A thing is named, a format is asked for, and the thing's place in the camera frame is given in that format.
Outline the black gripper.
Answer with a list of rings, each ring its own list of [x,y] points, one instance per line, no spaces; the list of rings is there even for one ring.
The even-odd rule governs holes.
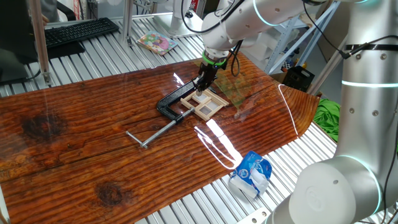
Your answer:
[[[200,64],[198,76],[193,82],[195,87],[196,96],[201,96],[203,92],[209,87],[216,79],[216,73],[219,66],[212,64]]]

